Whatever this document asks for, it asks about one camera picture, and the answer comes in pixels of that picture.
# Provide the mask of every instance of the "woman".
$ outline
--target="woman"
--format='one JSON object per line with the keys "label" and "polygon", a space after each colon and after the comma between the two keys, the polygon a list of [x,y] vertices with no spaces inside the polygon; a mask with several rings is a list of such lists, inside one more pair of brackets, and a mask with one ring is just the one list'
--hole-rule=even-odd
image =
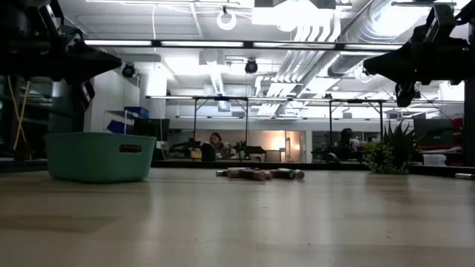
{"label": "woman", "polygon": [[232,149],[228,143],[223,142],[219,133],[212,133],[209,137],[209,142],[214,146],[218,159],[228,159],[234,156],[234,149]]}
{"label": "woman", "polygon": [[351,128],[345,128],[341,131],[341,139],[338,146],[340,149],[358,150],[359,140],[353,138],[353,130]]}

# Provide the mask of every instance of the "potted plant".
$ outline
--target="potted plant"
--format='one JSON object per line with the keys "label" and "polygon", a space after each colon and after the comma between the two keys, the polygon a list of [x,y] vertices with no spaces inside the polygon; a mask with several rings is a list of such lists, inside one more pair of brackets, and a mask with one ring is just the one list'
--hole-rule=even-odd
{"label": "potted plant", "polygon": [[393,131],[389,124],[388,129],[384,128],[382,141],[367,148],[365,163],[379,174],[406,174],[407,163],[418,151],[418,141],[409,125],[403,130],[401,121]]}

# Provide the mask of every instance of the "metal frame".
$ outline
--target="metal frame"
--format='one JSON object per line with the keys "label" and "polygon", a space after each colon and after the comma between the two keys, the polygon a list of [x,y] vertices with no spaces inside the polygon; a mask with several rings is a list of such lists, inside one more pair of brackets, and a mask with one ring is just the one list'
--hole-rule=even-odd
{"label": "metal frame", "polygon": [[[194,114],[193,114],[193,139],[196,139],[196,119],[197,115],[196,113],[199,111],[201,107],[203,107],[208,100],[213,99],[214,101],[230,101],[230,100],[236,100],[236,102],[239,104],[238,100],[243,100],[246,101],[246,109],[239,104],[239,106],[246,112],[246,130],[245,130],[245,141],[247,144],[247,135],[249,131],[249,98],[248,97],[241,97],[241,96],[194,96]],[[199,107],[197,107],[197,103],[199,99],[205,99],[205,102],[201,104]]]}
{"label": "metal frame", "polygon": [[91,47],[136,47],[136,48],[219,48],[253,50],[314,50],[387,53],[399,49],[403,44],[393,43],[349,43],[349,42],[260,42],[239,40],[158,40],[158,39],[88,39]]}
{"label": "metal frame", "polygon": [[[328,108],[330,109],[330,145],[329,146],[333,146],[333,116],[332,116],[332,113],[333,111],[336,110],[336,108],[340,107],[341,104],[338,106],[338,107],[335,107],[334,109],[332,109],[332,103],[333,102],[340,102],[340,103],[358,103],[358,104],[361,104],[361,103],[368,103],[370,104],[371,107],[373,107],[378,113],[379,113],[379,130],[380,130],[380,138],[382,139],[383,138],[383,131],[384,131],[384,127],[383,127],[383,102],[386,102],[384,100],[370,100],[370,99],[333,99],[333,100],[330,100],[328,102]],[[378,103],[379,104],[379,111],[376,109],[376,107],[373,106],[372,103]]]}

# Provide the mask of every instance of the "computer monitor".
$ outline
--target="computer monitor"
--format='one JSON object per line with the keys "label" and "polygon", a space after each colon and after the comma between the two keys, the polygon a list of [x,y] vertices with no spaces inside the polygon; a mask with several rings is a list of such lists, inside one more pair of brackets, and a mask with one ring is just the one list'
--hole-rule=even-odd
{"label": "computer monitor", "polygon": [[455,145],[451,119],[414,119],[419,146]]}
{"label": "computer monitor", "polygon": [[169,127],[170,119],[135,119],[133,133],[140,136],[154,136],[157,141],[166,142]]}

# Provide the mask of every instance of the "ceiling light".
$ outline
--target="ceiling light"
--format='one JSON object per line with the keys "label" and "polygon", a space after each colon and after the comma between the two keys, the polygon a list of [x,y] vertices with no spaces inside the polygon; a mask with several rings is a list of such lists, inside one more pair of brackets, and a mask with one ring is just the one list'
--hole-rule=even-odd
{"label": "ceiling light", "polygon": [[384,52],[374,52],[374,51],[341,51],[340,55],[342,56],[380,56]]}
{"label": "ceiling light", "polygon": [[148,99],[193,99],[193,96],[147,96]]}
{"label": "ceiling light", "polygon": [[312,43],[312,42],[255,42],[257,48],[288,48],[299,50],[332,50],[335,44]]}
{"label": "ceiling light", "polygon": [[279,98],[279,97],[249,97],[250,101],[290,101],[291,98]]}
{"label": "ceiling light", "polygon": [[163,47],[243,47],[243,42],[162,41]]}
{"label": "ceiling light", "polygon": [[328,102],[329,99],[302,99],[302,98],[294,98],[293,101],[301,101],[301,102]]}
{"label": "ceiling light", "polygon": [[[226,15],[226,14],[229,14],[231,16],[231,20],[227,23],[224,23],[223,22],[223,16]],[[233,13],[233,12],[224,13],[223,11],[221,11],[221,13],[219,15],[217,15],[217,18],[216,18],[217,26],[219,26],[223,30],[232,30],[232,29],[234,29],[236,27],[237,22],[238,22],[238,20],[236,19],[236,14]]]}
{"label": "ceiling light", "polygon": [[84,43],[97,47],[150,47],[151,41],[140,40],[85,40]]}
{"label": "ceiling light", "polygon": [[295,119],[304,119],[304,118],[298,118],[298,117],[295,117],[295,118],[288,118],[288,117],[286,117],[286,118],[282,118],[282,117],[275,117],[274,119],[282,119],[282,120],[287,120],[287,119],[288,119],[288,120],[295,120]]}
{"label": "ceiling light", "polygon": [[208,116],[210,119],[244,119],[244,117],[236,116]]}
{"label": "ceiling light", "polygon": [[402,44],[346,44],[346,50],[368,50],[368,51],[394,51],[401,48]]}
{"label": "ceiling light", "polygon": [[[177,119],[194,119],[194,116],[176,116]],[[207,116],[196,116],[197,119],[208,119]]]}
{"label": "ceiling light", "polygon": [[[179,1],[147,1],[147,0],[86,0],[90,3],[109,3],[109,4],[124,4],[124,5],[156,5],[156,4],[168,4],[168,5],[190,5],[195,4],[197,6],[212,6],[221,7],[224,2],[221,1],[197,1],[197,0],[179,0]],[[228,7],[241,7],[239,2],[226,2]]]}

